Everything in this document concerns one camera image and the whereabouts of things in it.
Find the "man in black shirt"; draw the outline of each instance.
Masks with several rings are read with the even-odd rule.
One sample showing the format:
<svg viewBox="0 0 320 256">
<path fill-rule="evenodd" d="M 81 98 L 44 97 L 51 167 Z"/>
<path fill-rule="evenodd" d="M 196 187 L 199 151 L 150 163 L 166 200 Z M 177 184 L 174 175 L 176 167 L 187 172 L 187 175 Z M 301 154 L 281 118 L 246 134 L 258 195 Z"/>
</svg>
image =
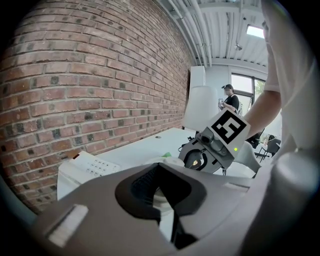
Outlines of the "man in black shirt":
<svg viewBox="0 0 320 256">
<path fill-rule="evenodd" d="M 237 113 L 237 110 L 239 108 L 239 99 L 237 95 L 234 94 L 234 87 L 231 84 L 227 84 L 225 86 L 222 86 L 221 88 L 224 89 L 224 93 L 228 96 L 228 98 L 226 98 L 225 101 L 221 104 L 220 109 L 228 108 L 231 111 Z"/>
</svg>

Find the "brick wall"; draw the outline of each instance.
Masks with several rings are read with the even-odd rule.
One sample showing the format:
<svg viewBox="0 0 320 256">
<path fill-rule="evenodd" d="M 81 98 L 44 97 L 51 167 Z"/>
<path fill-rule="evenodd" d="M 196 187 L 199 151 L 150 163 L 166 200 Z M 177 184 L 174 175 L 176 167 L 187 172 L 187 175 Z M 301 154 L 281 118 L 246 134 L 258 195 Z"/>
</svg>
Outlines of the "brick wall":
<svg viewBox="0 0 320 256">
<path fill-rule="evenodd" d="M 154 1 L 42 1 L 2 57 L 2 176 L 42 211 L 63 160 L 181 126 L 191 61 Z"/>
</svg>

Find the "human forearm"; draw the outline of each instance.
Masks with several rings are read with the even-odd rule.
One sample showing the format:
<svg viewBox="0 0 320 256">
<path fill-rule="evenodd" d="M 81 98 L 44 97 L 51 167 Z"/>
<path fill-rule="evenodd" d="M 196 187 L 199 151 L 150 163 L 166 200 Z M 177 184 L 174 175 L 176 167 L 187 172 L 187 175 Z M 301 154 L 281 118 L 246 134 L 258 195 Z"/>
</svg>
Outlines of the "human forearm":
<svg viewBox="0 0 320 256">
<path fill-rule="evenodd" d="M 230 109 L 231 111 L 236 111 L 236 108 L 234 107 L 234 106 L 231 106 L 231 105 L 229 105 L 229 104 L 227 104 L 227 103 L 223 103 L 223 106 L 225 107 L 225 108 L 228 108 L 228 109 Z"/>
<path fill-rule="evenodd" d="M 253 104 L 244 119 L 251 125 L 248 138 L 261 132 L 278 115 L 281 109 L 280 93 L 264 91 Z"/>
</svg>

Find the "green object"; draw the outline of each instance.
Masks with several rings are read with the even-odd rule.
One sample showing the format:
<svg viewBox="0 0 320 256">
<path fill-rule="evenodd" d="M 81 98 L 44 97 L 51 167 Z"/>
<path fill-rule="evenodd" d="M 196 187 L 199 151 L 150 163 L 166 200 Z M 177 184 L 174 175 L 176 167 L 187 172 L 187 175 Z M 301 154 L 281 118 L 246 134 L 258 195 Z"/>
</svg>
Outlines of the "green object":
<svg viewBox="0 0 320 256">
<path fill-rule="evenodd" d="M 172 155 L 170 154 L 170 152 L 165 153 L 162 158 L 168 158 L 168 157 L 172 157 Z"/>
</svg>

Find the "white lamp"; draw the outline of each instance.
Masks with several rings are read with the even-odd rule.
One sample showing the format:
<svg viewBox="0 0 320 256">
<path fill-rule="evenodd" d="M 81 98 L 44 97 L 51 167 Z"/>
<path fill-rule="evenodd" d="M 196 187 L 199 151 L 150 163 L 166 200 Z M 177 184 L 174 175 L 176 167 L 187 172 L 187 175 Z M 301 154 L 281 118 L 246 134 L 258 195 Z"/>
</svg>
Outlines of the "white lamp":
<svg viewBox="0 0 320 256">
<path fill-rule="evenodd" d="M 182 125 L 202 132 L 216 114 L 218 114 L 217 90 L 209 86 L 196 86 L 190 90 Z"/>
</svg>

